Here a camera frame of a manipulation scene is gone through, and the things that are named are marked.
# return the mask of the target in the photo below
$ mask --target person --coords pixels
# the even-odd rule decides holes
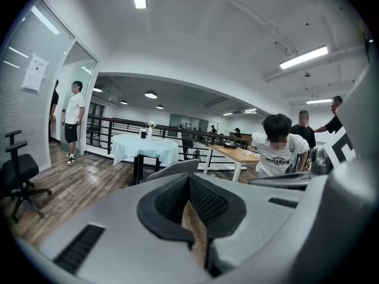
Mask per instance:
[[[340,130],[342,124],[336,115],[336,111],[341,106],[342,102],[343,100],[340,96],[333,97],[332,113],[334,113],[334,117],[329,121],[329,123],[325,124],[325,126],[321,126],[320,128],[313,130],[315,133],[323,133],[324,131],[328,131],[329,134],[331,134],[332,132],[337,133]]]
[[[308,170],[310,167],[310,159],[312,156],[313,149],[316,146],[316,139],[314,137],[313,130],[308,126],[309,124],[309,114],[304,109],[298,114],[298,124],[291,127],[291,134],[300,135],[303,139],[308,142],[309,145],[309,153],[306,161],[306,165],[304,170]]]
[[[253,145],[261,160],[256,165],[257,177],[280,176],[293,172],[292,165],[300,154],[298,169],[306,164],[309,145],[300,135],[290,134],[292,121],[286,115],[269,115],[262,122],[265,134],[253,133]]]
[[[66,115],[62,121],[62,125],[65,126],[65,137],[69,144],[70,153],[66,155],[69,159],[67,165],[73,165],[76,162],[75,142],[78,140],[76,132],[77,126],[82,124],[82,117],[84,114],[84,98],[81,94],[83,83],[80,81],[74,81],[72,83],[72,92],[74,96],[71,97],[66,108]]]
[[[55,108],[57,107],[57,104],[58,104],[58,100],[59,100],[59,95],[56,91],[57,89],[57,86],[59,84],[59,81],[57,79],[57,81],[55,82],[55,87],[54,87],[54,92],[53,92],[53,97],[52,97],[52,102],[50,104],[50,114],[49,114],[49,142],[50,142],[50,139],[52,137],[52,134],[50,132],[50,126],[52,124],[52,119],[53,119],[53,115],[54,115],[54,112],[55,112]]]
[[[241,135],[241,131],[239,130],[239,128],[237,127],[237,128],[235,128],[235,137],[236,138],[242,138],[242,135]]]

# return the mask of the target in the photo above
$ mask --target wooden table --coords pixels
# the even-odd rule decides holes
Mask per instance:
[[[227,149],[223,146],[209,145],[209,151],[207,156],[207,162],[205,164],[204,174],[207,174],[209,164],[211,162],[212,152],[215,151],[222,156],[232,160],[236,163],[235,173],[233,175],[232,182],[237,182],[239,174],[241,172],[242,165],[255,164],[260,161],[259,158],[253,156],[247,156],[242,153],[242,150],[238,149]]]

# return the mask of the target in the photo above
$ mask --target white t-shirt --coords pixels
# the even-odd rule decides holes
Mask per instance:
[[[253,133],[252,138],[253,145],[261,155],[261,161],[256,165],[255,170],[268,176],[284,175],[297,155],[309,150],[308,142],[300,135],[289,134],[286,146],[279,150],[270,146],[270,141],[267,140],[266,134]]]
[[[67,105],[65,123],[67,124],[78,123],[80,107],[84,107],[84,98],[82,94],[79,92],[73,97],[71,97]]]

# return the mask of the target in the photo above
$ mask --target white ceiling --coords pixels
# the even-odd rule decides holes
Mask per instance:
[[[83,1],[111,47],[125,37],[167,33],[207,40],[255,67],[293,108],[345,98],[367,66],[363,28],[344,0],[147,0],[147,9],[135,9],[133,0]],[[295,56],[285,54],[292,45],[300,54],[327,45],[329,54],[281,70],[279,63]]]
[[[93,92],[93,96],[105,101],[111,97],[117,105],[121,100],[126,100],[129,106],[142,108],[156,108],[158,104],[162,104],[165,108],[170,107],[170,110],[173,110],[181,105],[214,115],[254,108],[238,99],[225,98],[202,89],[162,80],[99,75],[96,84],[106,90]],[[150,90],[157,93],[157,99],[145,97],[145,93]]]

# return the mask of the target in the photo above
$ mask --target sneaker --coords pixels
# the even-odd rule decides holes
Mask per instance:
[[[69,159],[69,158],[70,158],[70,154],[67,154],[67,155],[65,155],[65,158]]]
[[[67,162],[67,165],[70,166],[70,165],[73,165],[74,163],[76,162],[76,157],[71,157],[70,160]]]

